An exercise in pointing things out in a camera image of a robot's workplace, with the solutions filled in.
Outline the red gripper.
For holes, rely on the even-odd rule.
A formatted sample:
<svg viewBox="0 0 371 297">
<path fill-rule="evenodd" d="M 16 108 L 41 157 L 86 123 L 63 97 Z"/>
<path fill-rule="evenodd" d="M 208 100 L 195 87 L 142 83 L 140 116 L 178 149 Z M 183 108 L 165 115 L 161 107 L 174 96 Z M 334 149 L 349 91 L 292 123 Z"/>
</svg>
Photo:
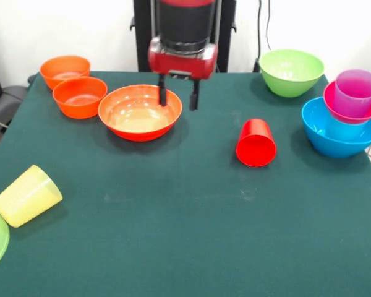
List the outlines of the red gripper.
<svg viewBox="0 0 371 297">
<path fill-rule="evenodd" d="M 215 44 L 207 44 L 197 54 L 177 54 L 169 52 L 160 42 L 159 37 L 152 38 L 148 49 L 148 62 L 150 69 L 159 74 L 158 95 L 159 104 L 166 106 L 165 75 L 183 75 L 193 80 L 193 89 L 190 95 L 190 110 L 198 108 L 200 92 L 200 80 L 211 77 L 216 67 L 218 47 Z"/>
</svg>

